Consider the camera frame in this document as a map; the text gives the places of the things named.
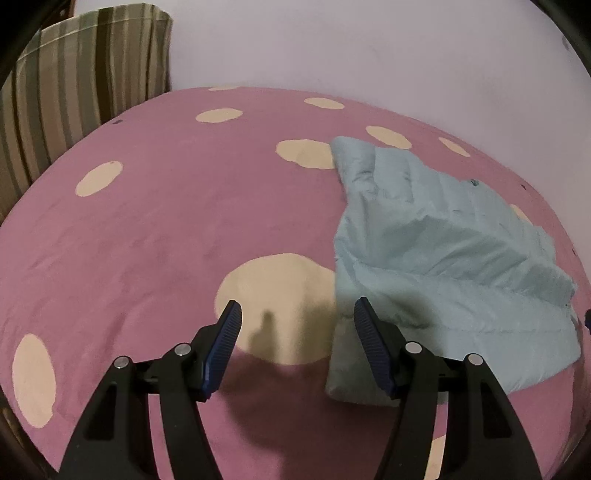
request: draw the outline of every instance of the light blue cloth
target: light blue cloth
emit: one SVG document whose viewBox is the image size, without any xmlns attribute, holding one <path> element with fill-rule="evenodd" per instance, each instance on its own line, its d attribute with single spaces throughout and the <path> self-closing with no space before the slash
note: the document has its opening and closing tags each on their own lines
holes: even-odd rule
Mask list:
<svg viewBox="0 0 591 480">
<path fill-rule="evenodd" d="M 436 355 L 481 354 L 507 392 L 579 357 L 570 305 L 576 285 L 555 265 L 553 240 L 541 228 L 484 183 L 458 181 L 406 150 L 347 137 L 331 148 L 348 202 L 335 236 L 331 397 L 391 402 L 374 383 L 353 325 L 361 296 Z"/>
</svg>

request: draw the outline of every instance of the bed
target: bed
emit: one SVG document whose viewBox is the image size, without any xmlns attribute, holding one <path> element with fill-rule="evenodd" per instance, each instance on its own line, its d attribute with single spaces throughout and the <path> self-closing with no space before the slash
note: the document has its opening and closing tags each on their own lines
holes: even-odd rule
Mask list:
<svg viewBox="0 0 591 480">
<path fill-rule="evenodd" d="M 324 393 L 333 237 L 345 208 L 328 146 L 338 135 L 408 148 L 431 168 L 496 190 L 554 238 L 558 266 L 579 286 L 582 322 L 591 287 L 554 212 L 462 140 L 311 92 L 166 93 L 67 150 L 0 228 L 0 384 L 55 468 L 115 357 L 159 357 L 236 298 L 245 312 L 238 348 L 200 409 L 224 478 L 373 476 L 395 410 Z M 545 478 L 588 415 L 590 342 L 581 325 L 582 358 L 510 396 Z M 160 477 L 169 480 L 157 398 L 150 408 Z M 437 478 L 445 418 L 442 405 L 428 478 Z"/>
</svg>

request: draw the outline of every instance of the beige polka dot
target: beige polka dot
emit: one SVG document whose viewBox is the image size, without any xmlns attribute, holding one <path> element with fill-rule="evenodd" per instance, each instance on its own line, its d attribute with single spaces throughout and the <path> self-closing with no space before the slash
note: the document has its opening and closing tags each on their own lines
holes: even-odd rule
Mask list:
<svg viewBox="0 0 591 480">
<path fill-rule="evenodd" d="M 331 100 L 329 98 L 322 98 L 322 97 L 311 97 L 304 100 L 306 103 L 310 105 L 314 105 L 320 108 L 329 108 L 331 110 L 342 110 L 345 106 L 337 102 L 336 100 Z"/>
<path fill-rule="evenodd" d="M 41 339 L 26 334 L 12 361 L 12 386 L 18 408 L 29 424 L 44 427 L 53 415 L 56 376 Z"/>
<path fill-rule="evenodd" d="M 217 110 L 208 110 L 207 112 L 201 112 L 195 117 L 197 122 L 205 122 L 207 124 L 218 124 L 220 122 L 226 122 L 234 118 L 238 118 L 242 115 L 242 110 L 236 110 L 235 108 L 218 108 Z"/>
<path fill-rule="evenodd" d="M 457 143 L 448 140 L 447 138 L 439 137 L 439 141 L 447 148 L 449 148 L 452 152 L 462 155 L 463 157 L 470 156 L 470 154 L 466 150 L 460 147 Z"/>
<path fill-rule="evenodd" d="M 238 88 L 237 86 L 223 86 L 223 87 L 211 87 L 210 89 L 208 89 L 210 92 L 221 92 L 223 90 L 234 90 Z"/>
<path fill-rule="evenodd" d="M 403 150 L 408 150 L 410 147 L 413 146 L 412 143 L 409 142 L 408 138 L 406 138 L 403 134 L 399 134 L 393 130 L 384 127 L 366 127 L 365 131 L 369 133 L 372 137 L 380 140 L 380 142 L 385 143 L 386 145 L 390 145 L 396 148 L 402 148 Z"/>
<path fill-rule="evenodd" d="M 250 260 L 220 285 L 215 311 L 242 305 L 236 344 L 269 362 L 298 365 L 330 355 L 336 319 L 335 273 L 309 258 L 279 254 Z"/>
<path fill-rule="evenodd" d="M 283 160 L 292 161 L 305 168 L 328 170 L 335 167 L 330 145 L 316 140 L 284 140 L 275 149 Z"/>
<path fill-rule="evenodd" d="M 117 178 L 122 170 L 123 164 L 118 161 L 110 161 L 93 168 L 76 185 L 76 195 L 88 197 L 88 195 L 104 189 Z"/>
<path fill-rule="evenodd" d="M 436 480 L 441 473 L 441 464 L 443 463 L 443 450 L 445 448 L 445 435 L 436 438 L 431 444 L 431 453 L 429 453 L 429 462 L 427 471 L 423 480 Z"/>
<path fill-rule="evenodd" d="M 521 210 L 517 205 L 510 205 L 511 209 L 515 212 L 515 214 L 521 218 L 524 222 L 529 223 L 530 225 L 533 225 L 533 223 L 531 223 L 531 220 L 527 218 L 527 215 L 523 213 L 523 210 Z"/>
</svg>

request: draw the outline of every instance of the pink bedsheet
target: pink bedsheet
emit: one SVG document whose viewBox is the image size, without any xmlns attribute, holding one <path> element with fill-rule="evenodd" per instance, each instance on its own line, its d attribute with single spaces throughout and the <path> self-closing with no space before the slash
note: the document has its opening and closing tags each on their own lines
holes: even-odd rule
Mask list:
<svg viewBox="0 0 591 480">
<path fill-rule="evenodd" d="M 55 467 L 110 362 L 155 358 L 190 340 L 214 322 L 230 272 L 278 254 L 309 259 L 322 278 L 334 270 L 345 207 L 338 176 L 322 144 L 284 154 L 287 161 L 276 152 L 281 141 L 347 135 L 384 145 L 366 130 L 384 127 L 399 136 L 382 140 L 410 144 L 428 166 L 484 181 L 555 239 L 558 265 L 579 285 L 574 308 L 583 318 L 589 282 L 556 215 L 527 182 L 414 119 L 344 99 L 305 102 L 313 97 L 242 87 L 162 95 L 66 152 L 11 212 L 0 228 L 0 384 Z M 288 277 L 273 281 L 290 286 Z M 313 341 L 291 339 L 288 327 L 282 341 Z M 589 416 L 591 343 L 586 329 L 580 337 L 579 362 L 511 395 L 545 475 Z M 220 391 L 200 409 L 224 478 L 373 478 L 393 409 L 328 399 L 329 349 L 280 364 L 268 360 L 268 345 L 239 344 Z M 151 410 L 160 476 L 169 480 L 157 398 Z M 445 407 L 439 413 L 435 437 L 445 430 Z"/>
</svg>

